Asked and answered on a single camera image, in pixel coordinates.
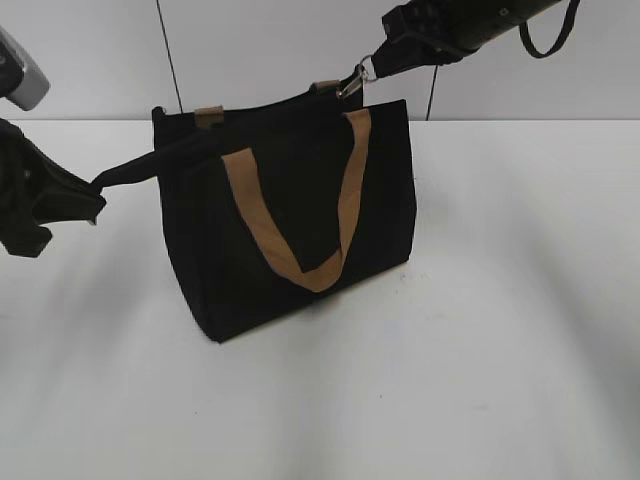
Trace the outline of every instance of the white tabletop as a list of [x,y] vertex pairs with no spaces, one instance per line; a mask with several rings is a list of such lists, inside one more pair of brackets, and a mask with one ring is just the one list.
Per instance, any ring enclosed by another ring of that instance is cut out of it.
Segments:
[[[86,179],[148,122],[21,122]],[[154,181],[0,254],[0,478],[640,478],[640,122],[414,123],[402,267],[222,346]]]

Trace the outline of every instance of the metal clasp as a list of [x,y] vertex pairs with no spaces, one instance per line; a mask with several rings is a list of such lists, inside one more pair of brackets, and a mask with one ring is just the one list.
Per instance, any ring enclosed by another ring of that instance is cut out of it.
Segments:
[[356,65],[356,70],[358,71],[356,77],[351,80],[342,90],[338,90],[338,98],[345,99],[364,88],[364,86],[368,83],[375,83],[378,81],[377,78],[372,78],[367,67],[364,66],[364,63],[369,60],[372,55],[367,55],[360,63]]

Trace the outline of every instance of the bag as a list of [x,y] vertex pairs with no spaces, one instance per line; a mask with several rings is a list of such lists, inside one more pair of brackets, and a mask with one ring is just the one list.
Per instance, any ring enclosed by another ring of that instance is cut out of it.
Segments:
[[362,108],[360,95],[345,100],[340,88],[319,84],[248,110],[156,108],[155,152],[93,182],[101,190],[158,177],[169,256],[212,340],[409,258],[416,199],[406,103]]

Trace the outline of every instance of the white backdrop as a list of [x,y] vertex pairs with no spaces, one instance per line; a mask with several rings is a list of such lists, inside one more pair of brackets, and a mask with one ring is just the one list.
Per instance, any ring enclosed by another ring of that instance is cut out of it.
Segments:
[[[400,0],[161,0],[186,108],[253,106],[337,78],[374,50],[380,17]],[[535,19],[540,48],[557,36],[564,4]],[[584,1],[566,49],[536,61],[517,32],[441,71],[438,119],[638,118],[640,3]],[[154,0],[3,0],[2,25],[51,78],[50,95],[6,118],[143,119],[177,110]],[[379,82],[368,100],[407,98],[426,111],[431,68]]]

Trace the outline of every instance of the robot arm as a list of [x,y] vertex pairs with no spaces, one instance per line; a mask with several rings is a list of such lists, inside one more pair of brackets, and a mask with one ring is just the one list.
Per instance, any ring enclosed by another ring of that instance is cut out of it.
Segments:
[[514,27],[520,27],[527,51],[545,58],[560,50],[569,37],[580,0],[570,0],[560,37],[545,54],[533,46],[527,21],[561,1],[411,0],[382,18],[387,40],[372,57],[376,76],[459,62]]

